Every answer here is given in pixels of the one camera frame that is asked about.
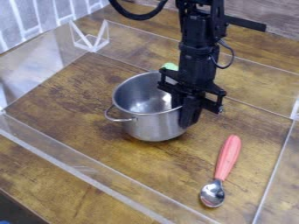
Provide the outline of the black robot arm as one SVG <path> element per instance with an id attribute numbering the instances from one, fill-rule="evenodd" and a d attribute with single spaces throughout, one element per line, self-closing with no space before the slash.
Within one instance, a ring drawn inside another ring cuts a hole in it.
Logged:
<path id="1" fill-rule="evenodd" d="M 172 95 L 172 106 L 180 108 L 179 125 L 192 126 L 202 110 L 222 112 L 227 92 L 215 83 L 220 66 L 220 40 L 227 35 L 224 0 L 175 0 L 179 9 L 182 42 L 179 70 L 163 67 L 158 87 Z"/>

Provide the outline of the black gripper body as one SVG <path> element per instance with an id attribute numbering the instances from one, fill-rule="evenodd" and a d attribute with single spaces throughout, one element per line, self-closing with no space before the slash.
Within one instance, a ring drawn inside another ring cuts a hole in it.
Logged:
<path id="1" fill-rule="evenodd" d="M 172 95 L 172 104 L 183 106 L 183 98 L 194 96 L 200 99 L 202 109 L 207 109 L 215 114 L 223 111 L 223 98 L 227 92 L 214 82 L 204 86 L 195 86 L 179 80 L 179 72 L 159 69 L 162 75 L 158 81 L 158 88 Z"/>

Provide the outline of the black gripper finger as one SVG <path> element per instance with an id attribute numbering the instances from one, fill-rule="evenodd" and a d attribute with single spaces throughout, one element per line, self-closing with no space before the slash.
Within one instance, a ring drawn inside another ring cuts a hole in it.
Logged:
<path id="1" fill-rule="evenodd" d="M 202 114 L 202 100 L 194 96 L 186 96 L 182 102 L 182 113 L 179 124 L 183 129 L 187 129 L 198 121 Z"/>

